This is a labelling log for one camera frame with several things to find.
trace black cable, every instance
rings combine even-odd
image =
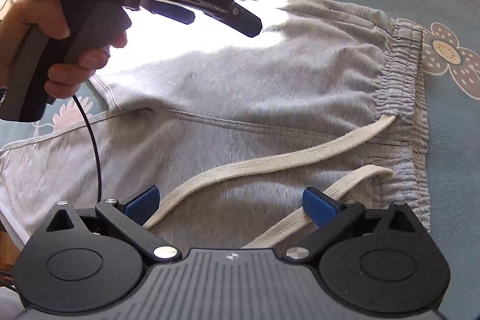
[[[80,113],[82,114],[82,117],[88,128],[88,133],[90,133],[90,138],[92,139],[93,151],[95,153],[95,160],[97,161],[97,178],[98,178],[97,202],[101,202],[102,201],[102,172],[100,170],[100,157],[98,156],[97,142],[95,141],[95,136],[93,134],[92,127],[90,126],[90,122],[88,121],[87,115],[83,111],[83,107],[78,101],[77,96],[74,94],[72,98],[77,104],[78,110],[80,110]]]

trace floral pattern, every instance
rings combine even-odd
[[[400,21],[418,25],[408,19]],[[480,100],[480,56],[471,49],[461,47],[457,36],[447,26],[433,22],[430,30],[423,28],[421,53],[424,72],[439,76],[449,71],[466,95]]]
[[[82,99],[82,97],[78,97],[78,101],[82,105],[83,111],[87,115],[87,118],[93,117],[92,114],[88,113],[93,107],[93,102],[90,102],[88,98]],[[77,122],[81,121],[83,121],[82,114],[80,113],[80,110],[78,110],[75,101],[73,99],[70,99],[66,106],[62,105],[60,107],[59,114],[54,114],[52,118],[53,124],[40,125],[40,121],[32,123],[33,127],[35,128],[34,137],[40,136],[40,128],[52,127],[52,131],[55,132],[57,130],[64,130],[70,125],[76,124]]]

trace bed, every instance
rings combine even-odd
[[[480,171],[476,165],[480,151],[480,0],[335,1],[381,9],[423,27],[431,235],[452,271],[441,312],[449,319],[472,319],[480,313]],[[107,110],[89,83],[77,95],[89,116]],[[81,117],[73,101],[57,100],[37,123],[1,123],[0,144],[43,136],[78,121]]]

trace round black disc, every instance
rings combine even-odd
[[[376,316],[407,316],[439,305],[450,273],[433,241],[390,231],[335,244],[323,255],[323,282],[341,302]]]
[[[44,243],[18,258],[15,287],[29,306],[57,314],[96,310],[123,298],[140,280],[142,259],[132,246],[71,233],[53,232],[51,241],[47,233]]]

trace gripper handle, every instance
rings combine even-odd
[[[123,8],[95,0],[61,0],[70,36],[55,40],[32,25],[9,73],[7,93],[0,104],[0,119],[34,122],[42,118],[50,97],[44,84],[56,63],[75,64],[83,51],[102,48],[131,26]]]

